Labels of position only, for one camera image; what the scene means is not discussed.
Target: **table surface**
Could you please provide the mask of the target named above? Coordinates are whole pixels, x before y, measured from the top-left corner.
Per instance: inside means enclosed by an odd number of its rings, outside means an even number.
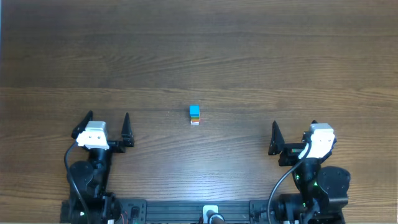
[[[352,176],[346,221],[396,222],[397,11],[383,0],[3,1],[0,221],[59,221],[63,155],[93,110],[111,138],[131,116],[136,147],[114,156],[108,185],[118,197],[267,198],[287,170],[267,155],[273,120],[299,142],[316,119],[338,138],[325,165]],[[279,192],[297,192],[291,178]]]

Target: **blue block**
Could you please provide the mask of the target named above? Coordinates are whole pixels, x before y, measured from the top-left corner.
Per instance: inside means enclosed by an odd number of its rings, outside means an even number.
[[[189,113],[191,116],[200,116],[199,105],[191,105],[189,108]]]

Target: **wood grain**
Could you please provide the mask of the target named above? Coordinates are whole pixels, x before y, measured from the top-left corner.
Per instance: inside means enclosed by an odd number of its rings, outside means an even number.
[[[286,171],[267,155],[311,120],[351,172],[348,222],[396,222],[395,1],[2,2],[0,222],[57,222],[70,131],[93,110],[136,147],[109,190],[148,200],[267,198]],[[203,122],[190,126],[188,106]],[[71,162],[86,159],[73,151]],[[279,192],[296,192],[286,180]]]

